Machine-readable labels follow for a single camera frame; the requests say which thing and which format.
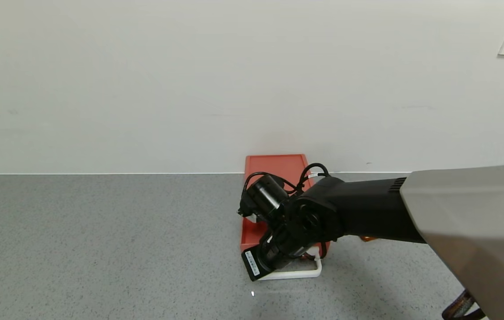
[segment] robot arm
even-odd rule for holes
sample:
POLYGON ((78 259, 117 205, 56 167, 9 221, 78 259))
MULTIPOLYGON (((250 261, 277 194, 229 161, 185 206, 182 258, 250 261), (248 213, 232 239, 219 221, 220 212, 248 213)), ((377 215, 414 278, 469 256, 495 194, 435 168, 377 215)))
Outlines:
POLYGON ((305 192, 265 174, 245 189, 239 213, 268 223, 242 253, 252 281, 343 235, 427 243, 483 311, 504 320, 504 166, 364 182, 326 174, 305 192))

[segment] label sticker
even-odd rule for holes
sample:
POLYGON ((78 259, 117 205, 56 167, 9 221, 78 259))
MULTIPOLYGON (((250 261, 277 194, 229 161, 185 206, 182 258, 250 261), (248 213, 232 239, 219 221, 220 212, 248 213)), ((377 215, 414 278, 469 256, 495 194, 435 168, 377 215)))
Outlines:
POLYGON ((252 257, 252 253, 250 251, 246 251, 246 258, 248 259, 248 264, 250 264, 250 268, 252 269, 252 273, 255 276, 260 274, 260 270, 258 270, 258 266, 256 265, 256 261, 254 261, 254 257, 252 257))

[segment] red tray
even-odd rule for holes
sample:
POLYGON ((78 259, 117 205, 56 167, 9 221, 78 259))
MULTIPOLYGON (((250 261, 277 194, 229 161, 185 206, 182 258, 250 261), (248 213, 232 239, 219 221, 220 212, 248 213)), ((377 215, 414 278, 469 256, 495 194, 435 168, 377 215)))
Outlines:
MULTIPOLYGON (((307 158, 305 158, 305 154, 247 156, 244 179, 254 172, 269 172, 275 174, 276 176, 281 176, 292 184, 297 184, 299 182, 299 175, 305 167, 307 167, 307 158)), ((252 178, 252 180, 250 180, 250 184, 258 178, 252 178)), ((309 179, 305 182, 304 189, 307 190, 312 185, 313 180, 309 179)), ((258 223, 253 223, 252 221, 243 218, 240 251, 244 251, 249 247, 257 245, 260 238, 264 235, 264 233, 266 233, 266 230, 268 230, 268 227, 265 222, 260 221, 258 223)), ((329 249, 329 242, 326 243, 326 247, 329 249)), ((319 254, 323 254, 321 252, 321 244, 319 244, 319 254)))

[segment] gray floor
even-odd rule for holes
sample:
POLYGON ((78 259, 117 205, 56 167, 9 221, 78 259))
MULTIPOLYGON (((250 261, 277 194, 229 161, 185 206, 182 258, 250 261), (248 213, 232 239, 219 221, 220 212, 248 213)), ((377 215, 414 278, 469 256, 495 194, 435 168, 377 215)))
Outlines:
POLYGON ((357 237, 319 278, 250 282, 242 180, 0 176, 0 320, 439 319, 462 290, 427 245, 357 237))

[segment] wire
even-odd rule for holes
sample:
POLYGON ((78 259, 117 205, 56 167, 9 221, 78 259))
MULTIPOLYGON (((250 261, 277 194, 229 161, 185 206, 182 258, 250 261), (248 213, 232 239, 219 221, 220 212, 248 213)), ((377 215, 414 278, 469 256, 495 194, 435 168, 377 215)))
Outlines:
POLYGON ((445 308, 441 313, 441 317, 444 320, 480 320, 485 318, 486 315, 480 308, 470 314, 465 314, 474 303, 475 298, 473 298, 471 293, 466 289, 452 302, 452 304, 445 308))
POLYGON ((275 174, 271 174, 268 172, 254 172, 254 173, 250 174, 248 176, 248 178, 246 178, 246 181, 244 182, 244 188, 242 189, 242 194, 244 194, 246 192, 246 189, 248 188, 248 184, 250 183, 250 179, 252 179, 255 176, 273 176, 274 178, 278 178, 278 179, 282 180, 284 182, 284 184, 287 184, 288 186, 292 187, 292 190, 285 190, 284 189, 287 192, 287 194, 292 194, 296 191, 296 186, 294 184, 292 184, 291 182, 289 182, 288 180, 285 180, 281 176, 276 176, 275 174))
MULTIPOLYGON (((327 255, 327 244, 325 242, 320 242, 321 245, 321 257, 319 259, 323 259, 327 255)), ((315 260, 315 256, 310 255, 309 253, 304 253, 303 257, 306 257, 309 260, 315 260)))
POLYGON ((301 175, 299 176, 299 182, 297 183, 296 186, 296 192, 303 191, 304 187, 303 183, 309 179, 309 176, 306 176, 306 174, 311 168, 321 168, 321 170, 323 170, 323 173, 317 174, 318 176, 329 176, 329 171, 323 164, 317 162, 310 164, 309 166, 305 167, 305 169, 303 169, 303 171, 301 172, 301 175))
POLYGON ((287 194, 293 194, 297 191, 303 191, 303 187, 305 186, 303 183, 309 179, 309 176, 306 176, 306 174, 311 168, 321 168, 321 170, 323 170, 322 173, 317 174, 318 176, 329 176, 329 171, 327 170, 327 168, 323 164, 319 164, 317 162, 315 162, 314 164, 310 164, 309 166, 305 167, 305 169, 303 169, 303 171, 301 172, 301 175, 299 176, 299 182, 297 182, 296 185, 292 184, 288 180, 285 180, 281 176, 276 176, 275 174, 271 174, 268 172, 254 172, 254 173, 250 174, 248 176, 248 178, 246 178, 246 182, 244 182, 244 188, 242 188, 242 194, 244 194, 246 192, 246 189, 248 188, 248 184, 250 183, 250 179, 252 179, 252 177, 265 176, 265 175, 273 176, 274 178, 278 178, 278 179, 282 180, 284 182, 284 184, 287 184, 288 186, 290 186, 292 188, 292 190, 285 190, 284 189, 287 192, 287 194))

